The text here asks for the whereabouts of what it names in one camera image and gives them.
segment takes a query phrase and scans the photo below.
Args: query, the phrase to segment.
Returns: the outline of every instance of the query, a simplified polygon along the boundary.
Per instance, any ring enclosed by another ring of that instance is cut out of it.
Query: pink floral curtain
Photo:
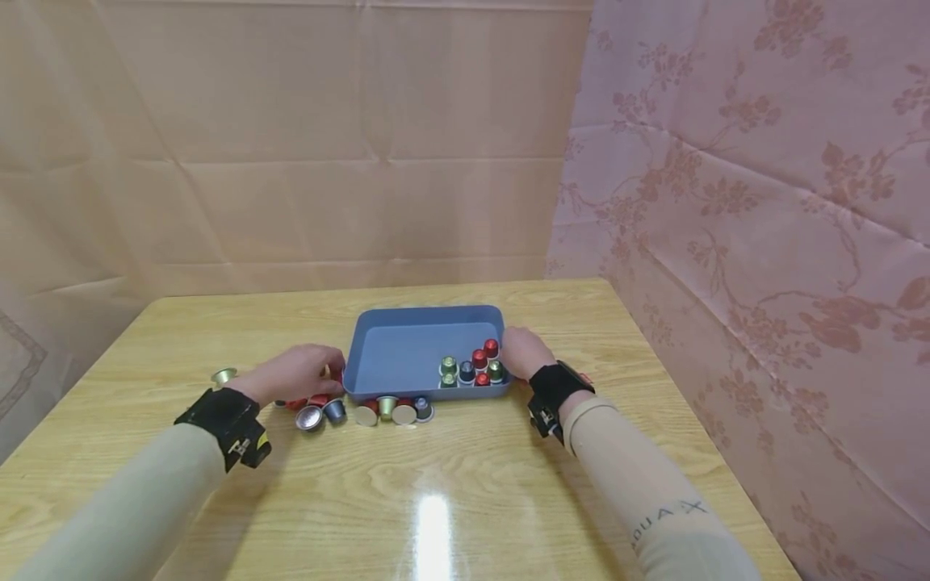
[[[617,289],[807,578],[930,578],[930,4],[598,0],[550,276]]]

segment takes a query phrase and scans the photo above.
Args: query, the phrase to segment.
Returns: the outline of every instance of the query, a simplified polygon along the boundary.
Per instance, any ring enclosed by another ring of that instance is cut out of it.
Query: person's right hand
[[[500,342],[500,362],[512,375],[529,381],[539,369],[555,365],[555,356],[542,339],[524,327],[507,327]]]

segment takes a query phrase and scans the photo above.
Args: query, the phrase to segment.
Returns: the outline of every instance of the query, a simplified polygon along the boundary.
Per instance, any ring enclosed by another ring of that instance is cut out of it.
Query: wooden table
[[[366,309],[490,303],[538,331],[691,478],[765,579],[797,579],[613,290],[601,280],[154,302],[0,467],[7,578],[226,365],[300,342],[346,352]],[[433,422],[305,435],[262,420],[274,453],[235,469],[159,579],[639,579],[577,461],[527,423],[525,393],[437,404]]]

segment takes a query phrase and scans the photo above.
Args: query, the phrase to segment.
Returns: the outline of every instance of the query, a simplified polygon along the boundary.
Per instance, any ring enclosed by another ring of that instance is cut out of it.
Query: beige backdrop
[[[0,459],[165,295],[536,278],[590,0],[0,0]]]

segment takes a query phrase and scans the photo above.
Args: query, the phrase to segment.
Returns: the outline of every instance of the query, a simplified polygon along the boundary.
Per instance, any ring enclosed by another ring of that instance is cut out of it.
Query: beige sleeve
[[[152,579],[226,475],[217,439],[178,424],[97,491],[13,577]]]
[[[761,578],[691,482],[613,404],[587,400],[563,424],[565,447],[626,527],[647,581]]]

